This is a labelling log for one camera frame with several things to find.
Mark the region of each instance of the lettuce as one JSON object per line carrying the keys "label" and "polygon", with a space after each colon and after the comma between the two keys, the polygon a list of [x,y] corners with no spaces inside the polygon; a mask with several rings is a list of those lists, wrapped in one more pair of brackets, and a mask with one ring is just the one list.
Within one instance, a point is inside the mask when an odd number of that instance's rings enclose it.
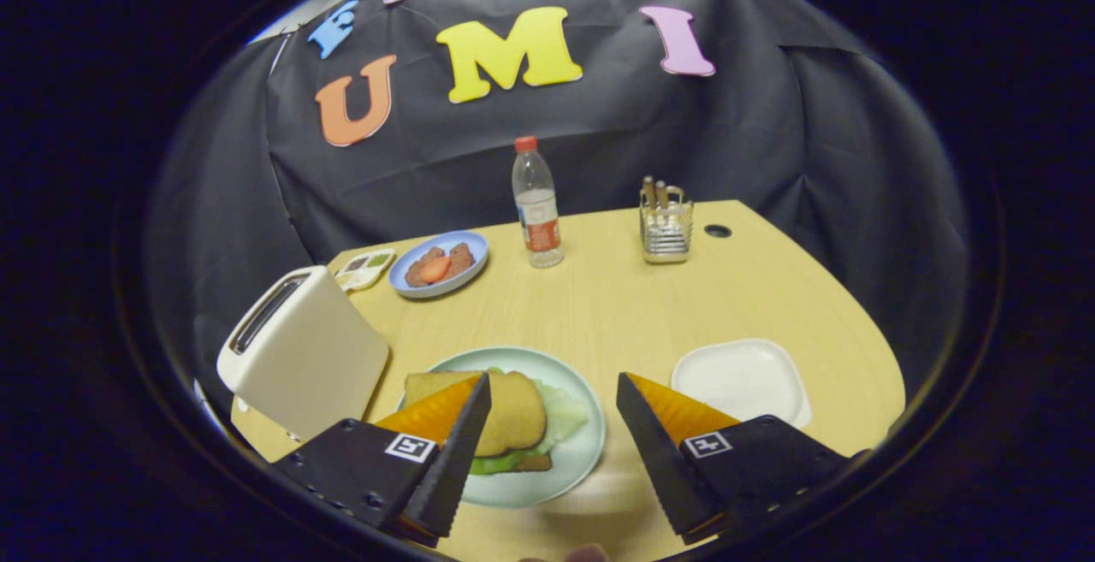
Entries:
{"label": "lettuce", "polygon": [[508,472],[527,457],[546,455],[557,443],[589,421],[589,406],[562,389],[549,387],[537,379],[531,379],[544,402],[544,413],[548,415],[548,426],[544,428],[543,440],[531,449],[520,449],[495,457],[476,457],[472,460],[470,474],[494,474]]}

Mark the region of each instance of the bread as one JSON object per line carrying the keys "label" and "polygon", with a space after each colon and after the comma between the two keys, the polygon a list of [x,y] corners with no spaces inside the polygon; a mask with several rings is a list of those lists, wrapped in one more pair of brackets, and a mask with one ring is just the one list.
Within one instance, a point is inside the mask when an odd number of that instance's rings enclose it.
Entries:
{"label": "bread", "polygon": [[551,454],[533,455],[521,460],[510,472],[543,472],[551,470]]}
{"label": "bread", "polygon": [[[482,371],[430,371],[412,374],[404,382],[405,403],[414,403]],[[480,434],[475,457],[492,457],[528,449],[543,440],[548,427],[544,402],[523,374],[491,374],[491,413]]]}

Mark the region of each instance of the light blue plate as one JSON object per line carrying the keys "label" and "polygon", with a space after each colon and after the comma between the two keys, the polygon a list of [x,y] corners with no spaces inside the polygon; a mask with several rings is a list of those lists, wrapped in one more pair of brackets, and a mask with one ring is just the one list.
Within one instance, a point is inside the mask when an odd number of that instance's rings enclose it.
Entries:
{"label": "light blue plate", "polygon": [[[404,279],[407,275],[407,269],[411,268],[411,265],[414,265],[415,261],[422,259],[423,254],[429,252],[430,248],[440,248],[446,251],[446,254],[448,254],[450,250],[460,245],[461,242],[468,244],[468,250],[472,253],[472,256],[475,257],[475,263],[464,271],[464,273],[454,278],[423,286],[422,288],[415,288],[414,286],[407,284]],[[486,238],[480,233],[473,231],[447,232],[412,248],[405,254],[400,256],[397,261],[392,263],[392,268],[388,269],[388,282],[391,283],[392,288],[394,288],[396,293],[411,299],[428,299],[430,297],[438,297],[445,295],[446,293],[451,293],[471,282],[471,279],[483,269],[483,266],[486,265]]]}
{"label": "light blue plate", "polygon": [[589,421],[551,449],[552,468],[543,472],[503,472],[468,477],[461,501],[481,506],[523,508],[563,495],[597,466],[604,448],[604,415],[597,395],[578,372],[563,362],[519,346],[492,346],[461,353],[430,371],[469,371],[496,367],[517,370],[549,387],[562,389],[589,405]]}

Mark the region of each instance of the bottle cap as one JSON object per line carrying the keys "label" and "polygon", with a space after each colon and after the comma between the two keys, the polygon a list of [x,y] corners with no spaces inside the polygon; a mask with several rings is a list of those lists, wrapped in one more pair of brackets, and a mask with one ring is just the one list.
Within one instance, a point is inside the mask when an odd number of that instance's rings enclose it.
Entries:
{"label": "bottle cap", "polygon": [[525,153],[527,151],[535,151],[537,149],[537,138],[535,137],[519,137],[514,141],[514,147],[517,148],[517,153]]}

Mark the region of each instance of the toaster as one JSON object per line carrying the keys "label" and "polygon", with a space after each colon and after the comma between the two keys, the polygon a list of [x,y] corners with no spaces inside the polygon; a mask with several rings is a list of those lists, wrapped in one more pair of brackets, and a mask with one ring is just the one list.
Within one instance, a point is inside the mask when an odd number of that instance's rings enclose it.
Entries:
{"label": "toaster", "polygon": [[388,343],[322,265],[270,286],[235,324],[217,374],[244,402],[309,440],[361,418],[388,363]]}

